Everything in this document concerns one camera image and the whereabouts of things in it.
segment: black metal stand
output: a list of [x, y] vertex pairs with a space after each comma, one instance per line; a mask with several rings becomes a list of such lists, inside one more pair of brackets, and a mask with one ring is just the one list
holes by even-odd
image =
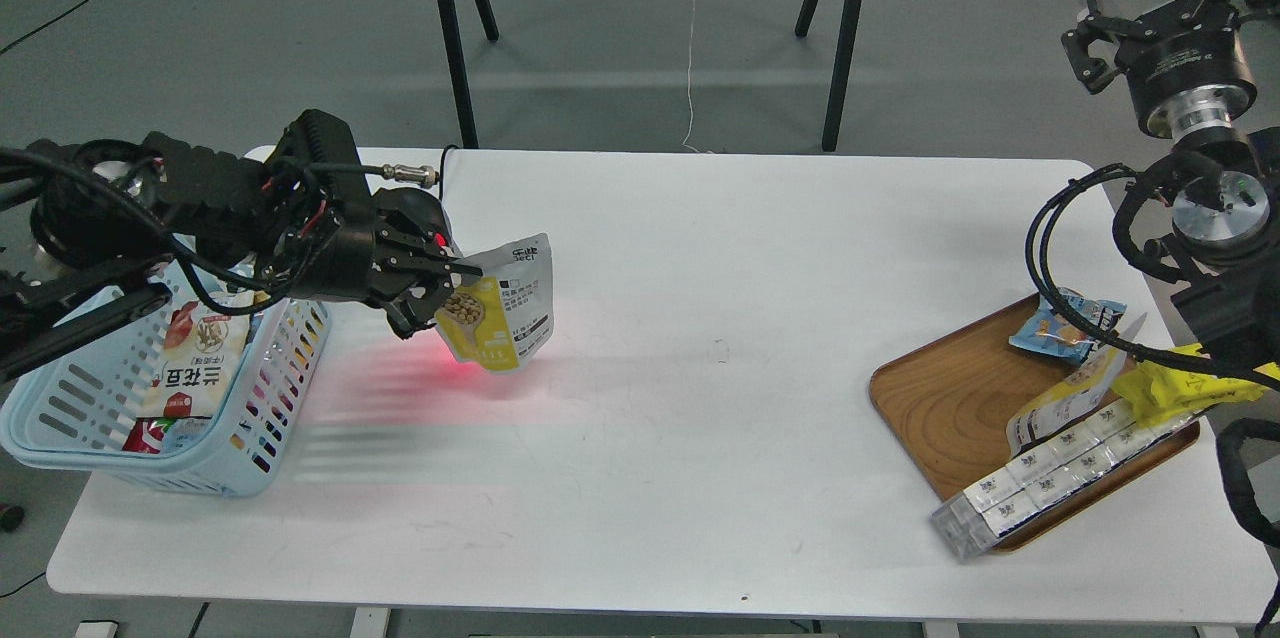
[[[440, 10], [440, 29], [444, 33], [444, 54], [449, 61], [449, 81], [453, 85], [453, 102], [458, 111], [458, 128], [462, 132], [462, 146], [479, 147], [476, 137], [475, 113], [471, 109], [471, 87], [467, 82], [466, 58], [462, 54], [462, 37], [458, 33], [458, 10], [454, 0], [435, 0]], [[475, 0], [484, 26], [485, 37], [498, 40], [498, 23], [493, 17], [489, 0]], [[800, 17], [796, 19], [795, 33], [799, 37], [809, 35], [818, 0], [804, 0]], [[845, 94], [849, 91], [849, 73], [852, 69], [854, 40], [858, 36], [858, 19], [863, 0], [845, 0], [840, 15], [840, 33], [836, 41], [836, 61], [831, 72], [831, 92], [827, 96], [827, 118], [822, 131], [822, 149], [836, 150], [840, 138], [840, 122], [845, 111]]]
[[[796, 19], [796, 36], [809, 35], [809, 24], [818, 0], [804, 0], [800, 5], [800, 18]], [[854, 61], [854, 40], [858, 37], [858, 18], [863, 0], [845, 0], [840, 14], [840, 33], [836, 40], [836, 65], [831, 72], [831, 94], [827, 96], [827, 120], [822, 128], [822, 150], [836, 150], [840, 138], [840, 120], [845, 114], [845, 94], [849, 91], [849, 72]]]
[[[498, 23], [493, 17], [489, 0], [475, 0], [484, 23], [485, 37], [498, 40]], [[458, 128], [462, 132], [462, 147], [480, 147], [476, 137], [476, 118], [471, 110], [471, 86], [467, 83], [466, 58], [462, 54], [462, 36], [458, 33], [458, 9], [453, 0], [435, 0], [440, 9], [440, 31], [444, 33], [444, 54], [449, 61], [449, 82], [453, 85], [453, 104], [458, 111]]]

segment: light blue basket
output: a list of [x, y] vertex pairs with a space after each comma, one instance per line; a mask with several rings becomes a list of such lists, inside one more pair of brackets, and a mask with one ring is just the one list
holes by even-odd
[[[189, 292], [177, 266], [164, 282], [175, 295]], [[119, 295], [109, 288], [76, 314]], [[314, 301], [268, 309], [205, 434], [172, 454], [125, 452], [169, 313], [156, 310], [19, 379], [0, 407], [0, 446], [33, 468], [101, 470], [160, 491], [251, 496], [266, 488], [329, 337], [329, 311]]]

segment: yellow plastic bag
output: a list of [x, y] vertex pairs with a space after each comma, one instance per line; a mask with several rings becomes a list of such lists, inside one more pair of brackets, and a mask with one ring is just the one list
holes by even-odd
[[[1199, 343], [1174, 348], [1176, 354], [1192, 356], [1201, 355], [1199, 351]], [[1274, 363], [1262, 365], [1258, 372], [1280, 378], [1280, 368]], [[1139, 363], [1137, 370], [1116, 378], [1111, 389], [1129, 401], [1138, 425], [1143, 428], [1160, 425], [1184, 413], [1199, 413], [1217, 404], [1256, 401], [1266, 391], [1248, 380], [1174, 370], [1151, 361]]]
[[435, 311], [436, 329], [458, 363], [494, 373], [529, 363], [554, 329], [552, 247], [547, 233], [468, 256], [484, 277], [457, 288]]

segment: red package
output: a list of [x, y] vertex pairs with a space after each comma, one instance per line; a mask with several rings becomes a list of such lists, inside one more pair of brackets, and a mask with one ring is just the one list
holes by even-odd
[[172, 418], [141, 418], [133, 424], [129, 437], [124, 438], [122, 451], [131, 454], [159, 454], [164, 446], [164, 434], [173, 428]]

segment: wooden tray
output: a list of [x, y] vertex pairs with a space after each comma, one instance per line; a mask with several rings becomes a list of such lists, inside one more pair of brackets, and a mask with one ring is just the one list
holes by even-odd
[[[1005, 424], [1071, 373], [1064, 361], [1009, 345], [1036, 311], [1030, 296], [882, 365], [876, 410], [943, 501], [1009, 461]], [[1102, 402], [1116, 400], [1107, 392]], [[1199, 437], [1199, 421], [1156, 443], [1096, 483], [1029, 520], [995, 548], [1012, 551], [1147, 473]]]

